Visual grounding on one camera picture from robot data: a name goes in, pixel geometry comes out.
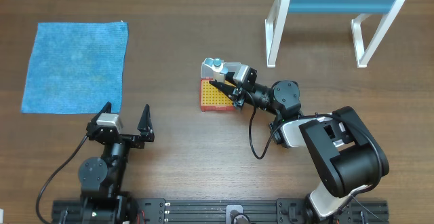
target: blue and white rack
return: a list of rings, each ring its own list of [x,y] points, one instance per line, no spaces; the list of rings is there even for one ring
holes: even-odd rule
[[[267,66],[276,66],[277,52],[289,13],[360,14],[351,21],[357,67],[364,68],[380,44],[405,0],[274,0],[265,20],[265,41]],[[378,28],[364,48],[361,36],[361,22],[371,14],[382,14]]]

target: table surface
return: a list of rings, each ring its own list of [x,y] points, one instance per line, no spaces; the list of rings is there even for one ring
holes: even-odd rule
[[[305,148],[272,144],[256,160],[248,142],[252,112],[202,113],[200,64],[206,57],[258,70],[258,83],[291,79],[305,114],[350,105],[386,153],[390,173],[359,199],[389,202],[392,223],[434,218],[434,0],[407,0],[366,69],[357,69],[352,14],[290,14],[277,57],[265,65],[264,19],[274,0],[0,0],[0,208],[6,223],[37,223],[35,200],[73,152],[94,115],[22,114],[28,60],[38,22],[128,22],[121,117],[135,133],[151,105],[155,142],[132,150],[123,189],[137,198],[275,200],[303,198],[319,182]],[[365,42],[379,16],[363,22]],[[256,148],[272,115],[258,112]],[[79,165],[99,156],[86,143],[41,202],[80,194]]]

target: wooden table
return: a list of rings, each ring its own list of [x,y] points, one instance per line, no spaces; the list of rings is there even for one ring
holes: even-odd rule
[[[37,194],[73,152],[94,115],[21,114],[38,22],[128,22],[121,117],[135,133],[151,105],[156,139],[132,150],[123,189],[138,198],[275,200],[303,198],[319,182],[306,149],[272,144],[263,160],[248,145],[252,112],[202,113],[200,64],[242,62],[257,82],[300,84],[306,114],[351,105],[383,148],[390,173],[359,199],[389,202],[392,223],[434,218],[434,0],[407,0],[366,69],[357,69],[353,15],[291,14],[277,58],[266,68],[264,19],[274,0],[0,0],[0,208],[6,223],[38,223]],[[370,38],[378,18],[363,22]],[[258,150],[272,115],[259,112]],[[99,156],[87,142],[52,181],[41,211],[80,194],[79,165]]]

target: blue towel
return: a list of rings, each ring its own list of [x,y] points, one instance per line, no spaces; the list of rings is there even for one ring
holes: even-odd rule
[[[127,40],[126,22],[38,24],[21,112],[118,113]]]

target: white frame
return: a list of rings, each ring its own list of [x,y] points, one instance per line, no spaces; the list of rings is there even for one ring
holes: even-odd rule
[[[351,30],[353,32],[354,50],[358,68],[367,67],[369,60],[396,15],[398,15],[404,1],[405,0],[395,0],[389,13],[382,16],[380,24],[366,50],[363,46],[363,38],[361,35],[361,22],[369,17],[370,14],[360,14],[358,17],[351,20]],[[276,67],[277,53],[279,51],[280,40],[289,7],[290,0],[274,0],[269,15],[265,20],[265,52],[267,53],[267,66],[270,68]]]

